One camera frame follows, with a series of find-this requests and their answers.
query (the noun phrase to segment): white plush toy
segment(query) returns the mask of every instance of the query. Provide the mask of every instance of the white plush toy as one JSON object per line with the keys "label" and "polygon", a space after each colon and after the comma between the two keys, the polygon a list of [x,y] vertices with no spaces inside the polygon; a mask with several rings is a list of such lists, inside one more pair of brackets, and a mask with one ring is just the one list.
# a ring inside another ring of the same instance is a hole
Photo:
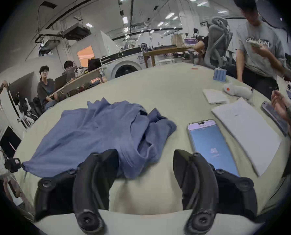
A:
{"label": "white plush toy", "polygon": [[224,84],[223,89],[227,94],[231,96],[240,96],[248,100],[252,98],[253,89],[249,90],[248,88],[243,86],[233,85],[232,82],[230,82],[229,84]]}

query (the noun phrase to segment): desk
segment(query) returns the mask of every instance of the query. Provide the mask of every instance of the desk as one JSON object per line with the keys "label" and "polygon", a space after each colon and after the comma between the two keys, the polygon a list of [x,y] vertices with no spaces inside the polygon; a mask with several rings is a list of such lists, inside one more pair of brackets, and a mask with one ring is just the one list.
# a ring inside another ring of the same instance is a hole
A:
{"label": "desk", "polygon": [[[167,54],[167,53],[175,53],[175,52],[185,52],[188,51],[188,49],[193,48],[193,46],[190,47],[173,47],[173,48],[164,48],[164,49],[155,49],[155,50],[150,50],[145,53],[143,53],[144,60],[145,60],[145,66],[148,68],[148,58],[151,57],[152,61],[152,66],[155,66],[155,58],[154,56],[156,55],[161,55],[161,54]],[[193,53],[190,52],[190,59],[193,63]]]}
{"label": "desk", "polygon": [[[261,110],[261,104],[269,100],[261,93],[254,91],[254,108],[282,138],[271,164],[258,178],[241,146],[212,114],[211,110],[216,105],[208,104],[202,93],[202,89],[222,90],[223,83],[212,80],[213,74],[213,70],[203,66],[176,63],[132,72],[88,89],[47,110],[27,131],[14,157],[22,162],[29,160],[43,137],[58,122],[62,112],[69,109],[87,108],[87,101],[94,102],[104,97],[109,103],[127,100],[130,103],[141,104],[147,112],[157,108],[163,116],[174,121],[177,130],[167,139],[158,163],[148,166],[145,172],[134,180],[115,180],[110,190],[109,210],[140,215],[178,212],[183,209],[183,206],[182,191],[173,173],[174,150],[183,149],[192,153],[186,131],[187,125],[214,119],[226,139],[240,176],[249,177],[254,182],[258,213],[260,213],[282,177],[288,160],[290,138],[284,137],[273,120]],[[232,77],[227,76],[227,80],[235,85],[248,87]],[[286,86],[281,83],[279,86],[281,93],[287,97]],[[238,99],[229,95],[227,97],[230,102]],[[20,169],[15,173],[15,177],[23,193],[33,204],[40,178],[30,173],[26,176],[25,174],[25,171]]]}
{"label": "desk", "polygon": [[71,82],[69,82],[68,84],[65,84],[63,87],[61,87],[60,89],[58,89],[57,91],[55,91],[56,93],[58,92],[62,92],[63,94],[67,94],[68,92],[78,88],[79,86],[82,86],[84,83],[90,82],[91,80],[95,79],[95,78],[100,78],[101,83],[103,82],[101,73],[100,73],[100,68],[97,68],[95,70],[89,71],[86,74],[83,74],[80,77],[77,77],[76,79],[72,80]]}

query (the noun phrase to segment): gray mesh chair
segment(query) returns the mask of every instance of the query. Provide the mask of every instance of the gray mesh chair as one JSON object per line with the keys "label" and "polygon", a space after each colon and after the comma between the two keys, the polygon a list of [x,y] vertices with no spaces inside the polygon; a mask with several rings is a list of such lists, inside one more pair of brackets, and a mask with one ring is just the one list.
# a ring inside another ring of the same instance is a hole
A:
{"label": "gray mesh chair", "polygon": [[225,65],[231,65],[233,52],[229,52],[229,61],[226,61],[226,51],[233,37],[227,20],[214,17],[209,22],[208,48],[204,57],[204,65],[215,69]]}

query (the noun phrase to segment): washing machine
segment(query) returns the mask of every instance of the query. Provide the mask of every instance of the washing machine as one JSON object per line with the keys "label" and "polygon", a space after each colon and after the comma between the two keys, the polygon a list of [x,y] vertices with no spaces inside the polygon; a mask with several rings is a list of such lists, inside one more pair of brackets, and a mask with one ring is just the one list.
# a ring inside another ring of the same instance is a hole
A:
{"label": "washing machine", "polygon": [[123,50],[101,58],[103,75],[111,80],[134,71],[146,69],[141,47]]}

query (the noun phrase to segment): jeans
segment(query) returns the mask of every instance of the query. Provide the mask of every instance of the jeans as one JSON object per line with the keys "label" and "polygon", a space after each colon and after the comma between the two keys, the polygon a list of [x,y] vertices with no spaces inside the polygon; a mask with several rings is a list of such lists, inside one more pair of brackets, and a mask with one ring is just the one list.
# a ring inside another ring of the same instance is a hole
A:
{"label": "jeans", "polygon": [[[237,79],[237,68],[236,66],[225,66],[222,67],[227,71],[228,76],[232,76]],[[269,100],[271,99],[272,92],[274,90],[278,90],[278,84],[276,80],[272,77],[264,77],[259,74],[250,71],[248,68],[244,68],[242,73],[242,81],[254,88],[264,96],[266,96]]]}
{"label": "jeans", "polygon": [[52,100],[50,102],[47,102],[47,104],[45,105],[45,111],[47,111],[49,108],[53,107],[57,103],[58,102],[56,100]]}
{"label": "jeans", "polygon": [[2,139],[0,140],[0,146],[8,158],[12,158],[17,150],[21,140],[13,132],[10,127],[7,127]]}

